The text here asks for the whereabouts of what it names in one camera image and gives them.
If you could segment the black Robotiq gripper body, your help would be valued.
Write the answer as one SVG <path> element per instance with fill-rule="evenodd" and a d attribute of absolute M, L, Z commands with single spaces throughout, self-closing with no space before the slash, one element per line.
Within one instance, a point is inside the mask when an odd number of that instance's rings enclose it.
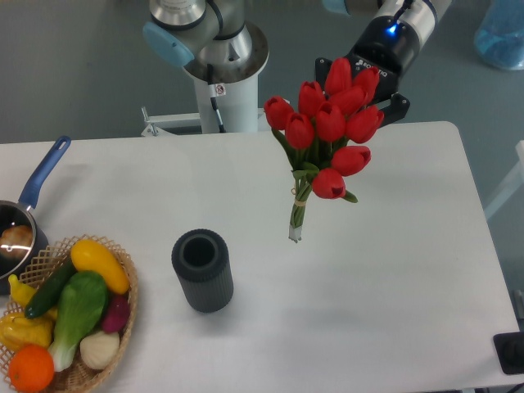
<path fill-rule="evenodd" d="M 419 54 L 419 38 L 413 27 L 392 16 L 374 18 L 346 57 L 358 75 L 377 67 L 379 83 L 374 102 L 383 102 L 398 92 L 400 80 Z"/>

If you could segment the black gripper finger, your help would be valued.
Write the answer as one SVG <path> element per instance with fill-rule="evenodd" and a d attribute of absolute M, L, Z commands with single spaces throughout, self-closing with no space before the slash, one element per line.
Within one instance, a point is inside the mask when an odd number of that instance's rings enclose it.
<path fill-rule="evenodd" d="M 332 60 L 324 57 L 318 57 L 314 63 L 314 77 L 321 88 L 324 88 L 328 73 L 332 66 Z"/>
<path fill-rule="evenodd" d="M 410 108 L 410 100 L 400 93 L 377 94 L 376 106 L 383 114 L 381 126 L 402 120 Z"/>

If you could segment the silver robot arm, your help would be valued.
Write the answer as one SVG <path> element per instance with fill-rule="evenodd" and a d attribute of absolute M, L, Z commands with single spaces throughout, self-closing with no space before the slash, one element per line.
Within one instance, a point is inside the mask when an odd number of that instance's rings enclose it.
<path fill-rule="evenodd" d="M 401 78 L 446 13 L 448 1 L 325 1 L 330 12 L 376 14 L 347 54 L 354 75 L 376 66 L 373 103 L 385 102 L 385 125 L 405 117 Z M 263 31 L 245 17 L 243 1 L 151 1 L 142 35 L 151 50 L 192 78 L 198 111 L 144 115 L 147 132 L 198 126 L 203 133 L 264 130 L 258 76 L 269 59 Z"/>

